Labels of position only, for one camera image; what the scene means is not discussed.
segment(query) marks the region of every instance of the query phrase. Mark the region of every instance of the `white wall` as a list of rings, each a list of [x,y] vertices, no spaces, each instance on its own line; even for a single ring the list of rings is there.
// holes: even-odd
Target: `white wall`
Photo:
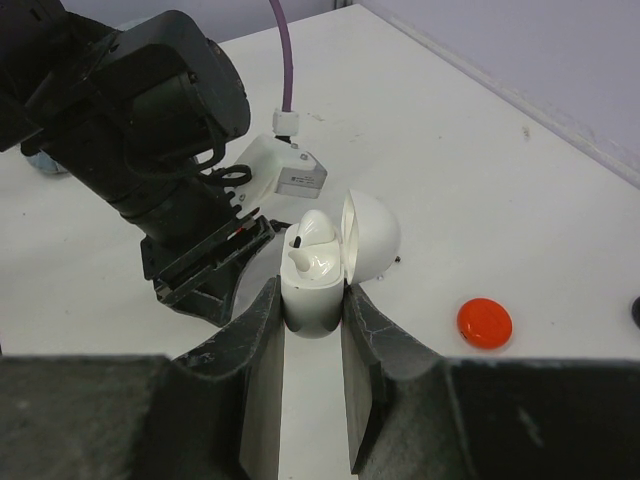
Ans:
[[[281,0],[289,21],[325,13],[334,0]],[[62,0],[67,10],[118,26],[166,10],[181,10],[193,17],[213,40],[231,38],[274,27],[269,0]]]
[[[640,2],[360,3],[640,187]]]

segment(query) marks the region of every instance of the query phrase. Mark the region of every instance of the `small black dot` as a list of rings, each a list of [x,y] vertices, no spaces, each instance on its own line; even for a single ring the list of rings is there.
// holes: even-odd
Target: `small black dot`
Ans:
[[[636,301],[633,302],[633,306],[631,307],[631,317],[638,328],[640,328],[640,297],[636,298]]]

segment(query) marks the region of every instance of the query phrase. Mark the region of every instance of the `white connector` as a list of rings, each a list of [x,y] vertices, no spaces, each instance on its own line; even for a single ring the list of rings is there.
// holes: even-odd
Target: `white connector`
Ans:
[[[300,130],[298,112],[283,112],[276,108],[273,112],[273,133],[279,137],[294,137]]]

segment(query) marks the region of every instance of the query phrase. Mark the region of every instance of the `red round object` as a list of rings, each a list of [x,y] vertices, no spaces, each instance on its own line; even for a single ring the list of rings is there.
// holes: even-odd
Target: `red round object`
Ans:
[[[458,329],[474,347],[491,350],[509,341],[513,323],[502,305],[488,298],[476,298],[458,312]]]

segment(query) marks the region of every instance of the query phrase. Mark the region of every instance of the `white device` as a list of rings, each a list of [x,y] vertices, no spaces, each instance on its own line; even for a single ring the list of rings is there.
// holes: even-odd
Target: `white device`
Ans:
[[[280,266],[284,319],[305,338],[329,335],[342,317],[345,281],[354,285],[384,273],[400,248],[396,217],[377,199],[351,190],[342,238],[327,215],[307,212],[285,234]]]

